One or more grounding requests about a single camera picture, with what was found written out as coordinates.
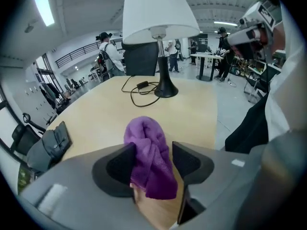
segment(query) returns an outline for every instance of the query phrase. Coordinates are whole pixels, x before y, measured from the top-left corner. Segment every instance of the ceiling light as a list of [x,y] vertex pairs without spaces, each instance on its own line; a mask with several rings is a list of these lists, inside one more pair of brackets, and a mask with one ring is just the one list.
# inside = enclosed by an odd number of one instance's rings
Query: ceiling light
[[238,26],[237,24],[234,24],[234,23],[221,22],[221,21],[215,21],[214,24],[224,24],[224,25]]
[[46,26],[54,24],[48,0],[35,0],[37,9]]

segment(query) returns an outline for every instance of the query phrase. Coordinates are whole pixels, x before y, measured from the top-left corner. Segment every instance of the purple towel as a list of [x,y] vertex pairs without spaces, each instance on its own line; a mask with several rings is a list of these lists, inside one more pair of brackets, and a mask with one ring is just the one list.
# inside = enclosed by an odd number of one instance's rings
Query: purple towel
[[130,142],[136,145],[136,162],[131,182],[145,191],[146,197],[176,198],[177,181],[160,125],[146,116],[131,120],[124,135],[124,143]]

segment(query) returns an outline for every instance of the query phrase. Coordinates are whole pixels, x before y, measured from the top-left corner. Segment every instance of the black power cable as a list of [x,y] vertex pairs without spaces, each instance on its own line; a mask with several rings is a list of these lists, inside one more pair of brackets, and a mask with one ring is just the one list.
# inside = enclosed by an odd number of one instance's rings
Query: black power cable
[[131,91],[125,91],[125,90],[124,90],[124,87],[126,86],[126,84],[127,84],[127,82],[129,81],[129,79],[132,78],[132,77],[134,77],[134,76],[135,76],[135,75],[132,75],[132,76],[130,76],[130,77],[127,79],[127,81],[124,83],[123,87],[121,88],[121,91],[122,91],[123,93],[130,93],[131,101],[132,101],[132,103],[133,103],[135,106],[137,106],[137,107],[146,107],[146,106],[150,106],[150,105],[156,103],[156,102],[160,99],[160,97],[158,97],[155,101],[153,101],[153,102],[151,102],[151,103],[149,103],[149,104],[146,104],[146,105],[137,105],[137,104],[134,102],[134,100],[133,100],[132,94],[133,94],[133,93],[138,93],[138,94],[140,94],[140,95],[147,95],[147,94],[149,94],[149,93],[151,93],[151,92],[154,92],[155,89],[158,87],[157,84],[158,84],[159,82],[148,82],[148,85],[150,84],[150,85],[153,85],[153,86],[154,86],[154,87],[153,87],[151,90],[149,90],[149,91],[142,91],[142,92],[141,92],[138,86],[135,87],[134,89],[132,89]]

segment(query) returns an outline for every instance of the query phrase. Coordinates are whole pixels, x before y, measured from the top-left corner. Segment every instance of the black office chair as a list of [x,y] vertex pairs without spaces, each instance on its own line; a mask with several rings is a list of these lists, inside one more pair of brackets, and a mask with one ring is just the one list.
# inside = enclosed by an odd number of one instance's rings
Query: black office chair
[[138,45],[121,44],[125,50],[127,76],[154,76],[159,48],[156,42]]
[[[255,95],[257,90],[261,90],[262,92],[267,93],[269,91],[270,81],[275,75],[278,75],[279,73],[279,70],[267,65],[265,71],[259,75],[256,80],[250,79],[250,75],[246,77],[247,82],[244,87],[244,93],[249,94],[248,102],[251,102],[251,97],[257,98]],[[247,84],[250,84],[253,87],[251,92],[246,91]]]
[[24,156],[40,140],[40,137],[30,125],[18,125],[12,133],[12,138],[14,142],[11,146],[11,151],[16,151]]

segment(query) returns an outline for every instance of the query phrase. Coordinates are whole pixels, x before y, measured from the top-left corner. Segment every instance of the wooden table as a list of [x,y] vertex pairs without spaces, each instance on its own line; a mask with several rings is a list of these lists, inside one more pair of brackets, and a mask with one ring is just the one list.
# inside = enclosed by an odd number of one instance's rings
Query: wooden table
[[[206,82],[210,82],[213,79],[213,73],[214,73],[214,66],[215,66],[215,60],[216,59],[223,59],[223,57],[220,56],[213,56],[213,55],[209,55],[207,53],[198,53],[198,54],[191,54],[191,56],[194,57],[201,57],[201,68],[200,68],[200,74],[196,76],[196,78],[198,80],[201,81],[206,81]],[[203,67],[205,64],[205,58],[210,58],[213,59],[213,63],[212,63],[212,70],[211,70],[211,75],[209,76],[203,76]]]
[[[162,127],[172,158],[172,142],[182,141],[214,148],[217,120],[217,102],[213,87],[195,80],[172,79],[179,93],[172,98],[161,98],[148,107],[133,105],[130,94],[121,87],[128,77],[113,77],[101,83],[63,111],[48,129],[64,121],[72,146],[63,160],[123,143],[127,124],[131,119],[146,115]],[[158,77],[131,78],[125,90],[131,90],[142,81],[158,81]],[[156,99],[154,94],[134,94],[137,104],[147,104]],[[173,166],[178,181],[176,199],[155,200],[135,190],[137,206],[143,215],[158,229],[168,229],[177,220],[183,195],[183,182]]]

